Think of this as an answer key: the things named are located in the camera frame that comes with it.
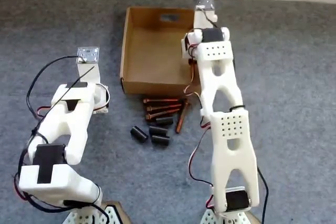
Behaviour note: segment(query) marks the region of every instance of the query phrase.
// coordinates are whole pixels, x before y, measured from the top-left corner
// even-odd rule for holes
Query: robotic arm
[[[201,116],[210,122],[213,138],[214,209],[218,218],[230,220],[259,204],[257,161],[250,139],[248,111],[236,82],[229,30],[217,28],[213,0],[194,0],[194,3],[194,29],[182,39],[183,57],[190,57],[188,46],[193,45],[192,56],[197,61],[202,87]],[[215,73],[215,66],[220,74]],[[214,112],[217,90],[228,97],[229,112]],[[246,188],[226,188],[234,169],[242,173]]]
[[[100,83],[99,48],[79,48],[78,56],[78,72],[83,77],[74,85],[58,87],[50,111],[30,141],[28,155],[32,165],[22,166],[18,185],[22,191],[53,206],[88,202],[99,207],[101,188],[77,174],[71,165],[80,163],[91,115],[107,113],[110,95]],[[62,135],[70,135],[66,146],[53,143]],[[94,216],[96,210],[83,211]]]

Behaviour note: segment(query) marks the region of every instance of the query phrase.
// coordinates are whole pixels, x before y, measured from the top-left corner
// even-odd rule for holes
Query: copper bolt
[[[149,102],[178,102],[180,99],[179,98],[167,98],[167,99],[150,99],[150,98],[145,98],[143,99],[143,103],[149,103]]]
[[[160,115],[166,115],[166,114],[171,114],[179,111],[180,109],[174,109],[174,110],[166,110],[166,111],[161,111],[155,114],[147,114],[146,115],[146,120],[152,120],[153,118],[156,118]]]
[[[190,103],[188,102],[188,100],[184,100],[184,106],[183,106],[183,110],[182,110],[182,112],[181,112],[179,121],[178,121],[178,123],[177,123],[176,133],[179,133],[179,132],[181,131],[182,124],[183,124],[185,115],[187,114],[187,109],[188,109],[188,107],[189,107],[189,104],[190,104]]]
[[[165,110],[165,109],[171,109],[171,108],[179,108],[181,107],[182,104],[172,104],[172,105],[167,105],[167,106],[159,106],[159,107],[152,107],[152,106],[147,106],[146,110],[148,112],[154,111],[154,110]]]

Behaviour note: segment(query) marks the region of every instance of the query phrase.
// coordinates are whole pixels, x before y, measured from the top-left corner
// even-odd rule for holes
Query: gray carpet
[[[201,134],[197,104],[180,135],[171,129],[167,149],[130,138],[131,126],[145,127],[139,97],[124,95],[119,84],[125,11],[134,5],[190,7],[191,0],[0,0],[0,223],[62,223],[66,216],[21,201],[12,174],[34,126],[28,85],[45,63],[79,46],[100,46],[112,102],[109,114],[91,119],[78,173],[98,183],[105,200],[121,201],[133,223],[199,223],[209,190],[186,169]],[[266,223],[336,223],[336,5],[216,0],[216,7],[231,30],[251,138],[270,188]],[[52,66],[33,92],[34,107],[76,77],[73,61]],[[216,110],[227,106],[216,99]],[[207,134],[195,174],[209,179],[211,155]],[[260,182],[258,217],[264,195]]]

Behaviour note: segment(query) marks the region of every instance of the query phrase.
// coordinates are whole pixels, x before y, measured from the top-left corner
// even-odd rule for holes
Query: black cylinder
[[[160,136],[166,136],[168,132],[168,129],[157,127],[157,126],[149,126],[149,134],[150,135],[160,135]]]
[[[164,118],[156,118],[155,122],[157,125],[171,125],[174,123],[172,116],[166,116]]]
[[[131,134],[134,136],[140,143],[146,142],[148,135],[146,135],[139,127],[134,126],[131,129]]]
[[[169,145],[169,139],[170,139],[170,137],[168,137],[168,136],[152,135],[152,143],[153,144],[168,146]]]

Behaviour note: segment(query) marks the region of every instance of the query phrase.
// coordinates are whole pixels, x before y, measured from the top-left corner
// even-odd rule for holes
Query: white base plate
[[[115,212],[115,209],[113,207],[106,207],[105,212],[110,217],[110,223],[109,224],[121,224],[121,221]],[[93,223],[93,217],[95,218],[95,224],[106,224],[107,219],[105,215],[100,214],[99,211],[94,211],[93,215],[90,216],[82,216],[79,215],[77,211],[72,211],[68,217],[65,219],[63,224],[92,224]]]
[[[207,209],[200,224],[251,224],[244,212],[227,213],[225,218],[218,219],[214,212]]]

